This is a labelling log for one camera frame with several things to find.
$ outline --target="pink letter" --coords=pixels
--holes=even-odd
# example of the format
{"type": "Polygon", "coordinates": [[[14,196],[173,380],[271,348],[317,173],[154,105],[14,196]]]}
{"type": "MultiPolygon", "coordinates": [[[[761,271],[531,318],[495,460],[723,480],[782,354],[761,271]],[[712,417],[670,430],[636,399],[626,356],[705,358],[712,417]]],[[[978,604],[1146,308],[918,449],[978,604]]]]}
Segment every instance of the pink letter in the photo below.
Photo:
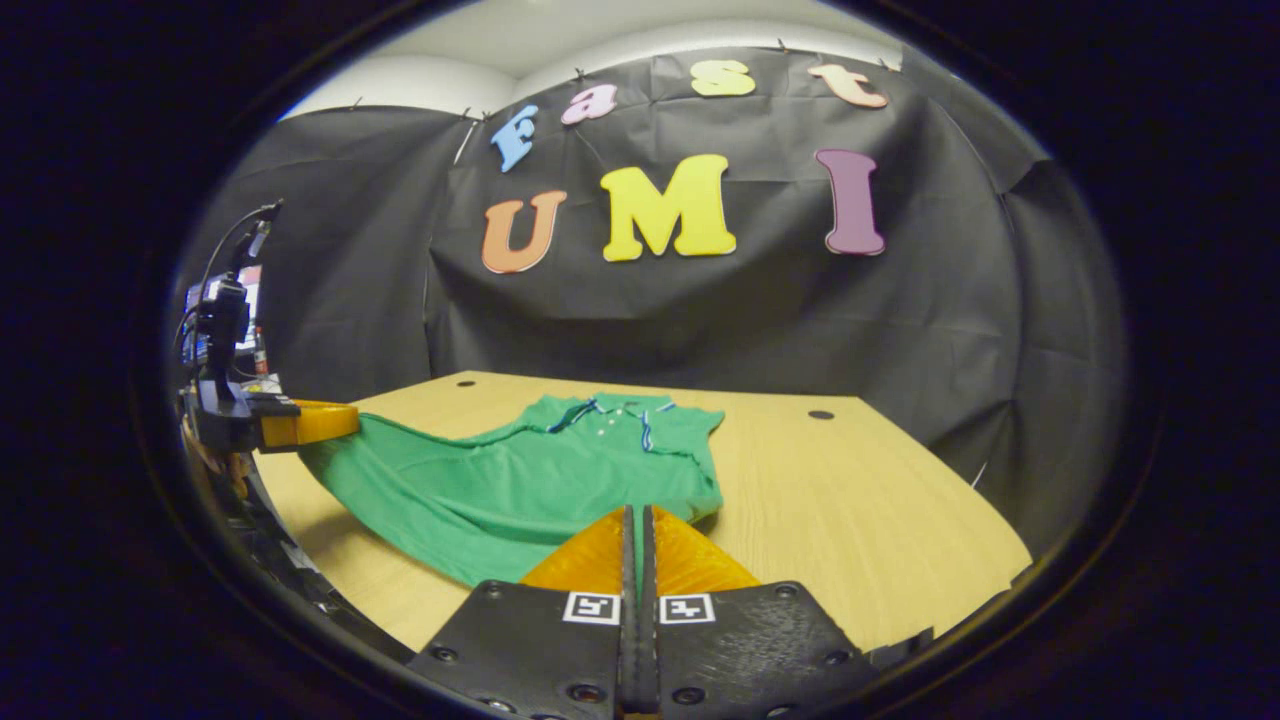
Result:
{"type": "Polygon", "coordinates": [[[618,92],[618,86],[616,85],[598,85],[579,92],[570,100],[571,105],[564,114],[561,115],[561,122],[566,126],[577,124],[588,118],[600,118],[609,114],[609,110],[618,106],[613,101],[613,96],[618,92]]]}

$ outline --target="blue letter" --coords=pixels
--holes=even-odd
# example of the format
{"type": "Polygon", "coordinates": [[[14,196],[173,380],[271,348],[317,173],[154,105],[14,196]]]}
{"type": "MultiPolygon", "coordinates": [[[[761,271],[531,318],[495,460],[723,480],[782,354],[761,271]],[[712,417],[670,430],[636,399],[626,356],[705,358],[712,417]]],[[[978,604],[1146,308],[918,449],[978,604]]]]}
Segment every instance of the blue letter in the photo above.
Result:
{"type": "Polygon", "coordinates": [[[529,155],[529,149],[534,143],[525,142],[525,138],[534,137],[534,122],[529,118],[534,117],[538,105],[526,105],[507,124],[498,128],[498,132],[493,133],[493,140],[489,142],[497,145],[498,151],[502,152],[502,172],[506,173],[521,158],[529,155]]]}

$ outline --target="yellow letter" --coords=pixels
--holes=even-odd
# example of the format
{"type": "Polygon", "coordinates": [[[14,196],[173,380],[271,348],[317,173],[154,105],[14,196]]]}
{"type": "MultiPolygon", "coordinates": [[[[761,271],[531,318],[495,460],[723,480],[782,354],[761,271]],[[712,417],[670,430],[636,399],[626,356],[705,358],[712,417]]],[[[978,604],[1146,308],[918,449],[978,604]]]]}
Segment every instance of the yellow letter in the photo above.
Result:
{"type": "Polygon", "coordinates": [[[737,238],[724,227],[719,178],[728,169],[723,155],[692,155],[676,165],[667,192],[658,188],[640,168],[621,168],[600,178],[609,191],[609,243],[604,259],[635,260],[644,252],[632,222],[640,228],[654,255],[667,251],[667,241],[680,223],[676,252],[681,255],[728,255],[737,238]]]}
{"type": "Polygon", "coordinates": [[[737,60],[703,60],[694,63],[689,72],[699,95],[746,95],[755,90],[746,65],[737,60]]]}

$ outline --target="cable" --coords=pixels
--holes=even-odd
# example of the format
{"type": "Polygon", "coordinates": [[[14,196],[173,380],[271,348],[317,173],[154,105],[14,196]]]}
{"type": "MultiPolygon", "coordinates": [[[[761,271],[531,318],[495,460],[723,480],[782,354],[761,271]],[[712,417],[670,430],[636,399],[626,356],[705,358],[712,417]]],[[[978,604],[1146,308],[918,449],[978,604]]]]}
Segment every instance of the cable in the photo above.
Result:
{"type": "Polygon", "coordinates": [[[189,310],[187,310],[186,313],[182,314],[182,320],[178,320],[178,329],[174,331],[174,333],[173,333],[173,347],[178,347],[178,343],[182,342],[182,338],[186,337],[188,332],[191,332],[191,331],[187,329],[187,320],[192,315],[195,315],[196,310],[198,310],[198,309],[200,309],[200,304],[197,302],[193,307],[191,307],[189,310]]]}
{"type": "Polygon", "coordinates": [[[243,218],[236,220],[236,224],[233,224],[230,228],[227,229],[221,240],[218,241],[218,245],[214,246],[214,252],[209,256],[209,263],[205,263],[205,274],[200,277],[200,295],[196,296],[195,305],[192,305],[189,310],[183,313],[182,322],[178,323],[178,328],[173,332],[173,343],[175,346],[184,334],[182,332],[182,328],[183,325],[187,324],[187,319],[191,318],[191,315],[200,309],[200,304],[205,301],[205,293],[209,292],[209,270],[212,269],[214,261],[218,260],[218,254],[223,251],[223,245],[227,245],[227,238],[229,238],[242,224],[253,219],[255,215],[270,210],[273,205],[262,205],[261,208],[246,213],[243,218]]]}
{"type": "Polygon", "coordinates": [[[271,375],[270,375],[270,373],[268,373],[268,374],[265,374],[265,375],[251,375],[251,374],[246,373],[244,370],[241,370],[241,369],[239,369],[239,368],[237,368],[236,365],[232,365],[232,370],[233,370],[233,372],[234,372],[234,373],[236,373],[237,375],[239,375],[239,377],[242,377],[242,378],[248,378],[248,379],[251,379],[251,380],[257,380],[257,382],[260,382],[260,383],[262,383],[262,382],[274,382],[274,380],[271,380],[271,375]]]}
{"type": "Polygon", "coordinates": [[[218,241],[218,245],[214,246],[214,252],[209,256],[209,263],[205,264],[205,274],[201,275],[201,278],[200,278],[200,296],[196,297],[196,306],[200,306],[200,304],[205,301],[205,293],[209,292],[209,287],[207,287],[209,286],[209,270],[212,269],[214,260],[218,260],[218,254],[223,251],[223,245],[227,243],[227,238],[229,238],[232,236],[232,233],[234,233],[237,229],[239,229],[239,227],[243,225],[247,220],[253,219],[255,215],[259,215],[260,213],[265,213],[270,208],[271,208],[270,205],[264,205],[261,208],[251,210],[250,213],[246,213],[244,217],[241,218],[241,219],[238,219],[238,220],[236,220],[236,224],[232,225],[223,234],[223,238],[218,241]]]}

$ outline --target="wooden table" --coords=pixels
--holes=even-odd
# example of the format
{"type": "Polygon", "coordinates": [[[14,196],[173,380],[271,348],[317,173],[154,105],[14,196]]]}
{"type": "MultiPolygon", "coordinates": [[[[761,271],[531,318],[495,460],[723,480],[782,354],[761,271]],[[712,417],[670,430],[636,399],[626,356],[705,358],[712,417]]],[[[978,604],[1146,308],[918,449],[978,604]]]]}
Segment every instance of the wooden table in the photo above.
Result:
{"type": "MultiPolygon", "coordinates": [[[[1030,564],[968,483],[856,397],[751,395],[466,372],[356,405],[444,437],[513,420],[543,395],[669,395],[723,410],[710,436],[724,495],[699,524],[760,582],[799,580],[863,650],[941,634],[1030,564]],[[460,386],[471,380],[472,386],[460,386]],[[833,414],[814,419],[810,410],[833,414]]],[[[285,528],[374,623],[419,650],[468,589],[356,520],[294,454],[256,455],[285,528]]]]}

